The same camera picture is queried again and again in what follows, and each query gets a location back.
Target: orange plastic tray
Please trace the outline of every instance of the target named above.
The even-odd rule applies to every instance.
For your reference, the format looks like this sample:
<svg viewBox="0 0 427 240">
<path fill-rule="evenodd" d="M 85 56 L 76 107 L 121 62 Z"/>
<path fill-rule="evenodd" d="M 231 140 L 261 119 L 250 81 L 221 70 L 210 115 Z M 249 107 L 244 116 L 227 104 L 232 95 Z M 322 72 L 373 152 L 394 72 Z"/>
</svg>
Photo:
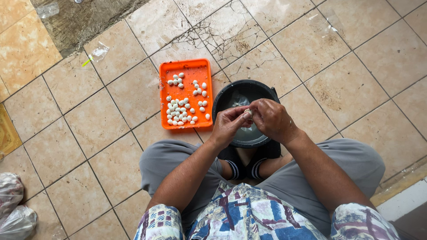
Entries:
<svg viewBox="0 0 427 240">
<path fill-rule="evenodd" d="M 165 129 L 182 129 L 182 128 L 195 128 L 195 127 L 208 127 L 212 125 L 212 104 L 214 102 L 212 97 L 212 79 L 211 79 L 211 64 L 207 59 L 190 59 L 181 61 L 170 61 L 160 64 L 160 107 L 161 107 L 161 124 Z M 184 73 L 182 78 L 183 88 L 179 88 L 178 85 L 169 85 L 168 80 L 173 79 L 173 75 Z M 193 95 L 193 91 L 196 90 L 193 85 L 193 81 L 197 80 L 200 87 L 202 83 L 206 83 L 207 88 L 202 89 L 207 91 L 207 96 L 204 97 L 202 94 Z M 190 109 L 187 109 L 187 113 L 190 116 L 197 116 L 198 120 L 194 125 L 190 122 L 185 122 L 182 126 L 169 125 L 167 123 L 167 104 L 170 103 L 166 100 L 167 96 L 171 96 L 172 99 L 184 100 L 188 97 L 188 103 L 191 108 L 194 108 L 195 113 L 190 113 Z M 199 101 L 207 101 L 208 105 L 204 106 L 205 111 L 201 112 L 198 105 Z M 206 114 L 211 117 L 209 120 L 206 119 Z"/>
</svg>

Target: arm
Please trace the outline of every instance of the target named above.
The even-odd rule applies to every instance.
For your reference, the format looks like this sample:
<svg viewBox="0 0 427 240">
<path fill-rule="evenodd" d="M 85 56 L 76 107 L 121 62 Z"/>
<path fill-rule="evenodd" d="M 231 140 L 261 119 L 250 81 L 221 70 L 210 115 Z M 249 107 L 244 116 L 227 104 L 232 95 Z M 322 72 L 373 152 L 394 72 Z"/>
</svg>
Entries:
<svg viewBox="0 0 427 240">
<path fill-rule="evenodd" d="M 257 128 L 281 144 L 294 157 L 319 201 L 332 214 L 341 204 L 355 202 L 373 209 L 373 204 L 352 179 L 299 129 L 284 106 L 267 99 L 254 101 Z"/>
<path fill-rule="evenodd" d="M 240 127 L 250 126 L 247 121 L 250 114 L 243 112 L 247 108 L 248 106 L 230 108 L 218 113 L 212 135 L 166 176 L 147 209 L 165 204 L 182 212 L 187 207 L 219 152 L 228 146 Z"/>
</svg>

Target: gray pants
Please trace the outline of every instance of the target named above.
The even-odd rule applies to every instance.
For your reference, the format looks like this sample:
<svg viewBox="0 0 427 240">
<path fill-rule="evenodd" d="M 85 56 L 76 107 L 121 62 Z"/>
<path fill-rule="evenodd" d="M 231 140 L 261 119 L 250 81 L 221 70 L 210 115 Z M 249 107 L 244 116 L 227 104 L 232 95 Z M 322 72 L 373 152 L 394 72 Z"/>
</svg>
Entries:
<svg viewBox="0 0 427 240">
<path fill-rule="evenodd" d="M 141 188 L 153 196 L 162 180 L 199 146 L 171 139 L 149 146 L 139 162 Z M 380 155 L 372 147 L 348 138 L 327 140 L 317 146 L 350 176 L 368 198 L 375 193 L 385 166 Z M 195 196 L 181 214 L 184 231 L 210 202 L 221 180 L 229 186 L 234 186 L 221 174 L 222 166 L 216 158 Z M 317 199 L 295 160 L 281 167 L 257 187 L 292 205 L 325 236 L 330 234 L 329 212 Z"/>
</svg>

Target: colorful patterned shirt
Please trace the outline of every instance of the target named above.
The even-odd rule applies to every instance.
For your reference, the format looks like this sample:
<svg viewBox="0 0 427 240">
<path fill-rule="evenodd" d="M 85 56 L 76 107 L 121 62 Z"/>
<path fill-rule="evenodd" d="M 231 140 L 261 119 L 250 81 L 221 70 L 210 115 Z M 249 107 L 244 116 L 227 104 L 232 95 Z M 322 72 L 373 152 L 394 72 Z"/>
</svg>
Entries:
<svg viewBox="0 0 427 240">
<path fill-rule="evenodd" d="M 332 217 L 332 239 L 399 239 L 394 227 L 373 209 L 356 203 L 339 206 Z M 221 182 L 211 202 L 184 234 L 181 215 L 160 204 L 145 212 L 134 240 L 160 239 L 326 239 L 296 209 L 248 184 Z"/>
</svg>

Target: sock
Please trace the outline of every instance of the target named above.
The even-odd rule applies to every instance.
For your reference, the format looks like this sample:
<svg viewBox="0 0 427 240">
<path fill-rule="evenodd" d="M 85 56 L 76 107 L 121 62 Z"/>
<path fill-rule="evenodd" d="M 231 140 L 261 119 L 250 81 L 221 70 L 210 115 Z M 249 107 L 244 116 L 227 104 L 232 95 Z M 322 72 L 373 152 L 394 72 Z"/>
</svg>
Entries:
<svg viewBox="0 0 427 240">
<path fill-rule="evenodd" d="M 218 158 L 230 164 L 232 175 L 229 180 L 242 180 L 246 177 L 245 166 L 240 160 L 235 148 L 231 146 L 226 147 L 219 152 Z"/>
<path fill-rule="evenodd" d="M 281 153 L 280 143 L 271 140 L 267 144 L 258 148 L 249 164 L 246 166 L 246 176 L 249 179 L 262 179 L 260 175 L 260 165 L 268 158 L 279 158 Z"/>
</svg>

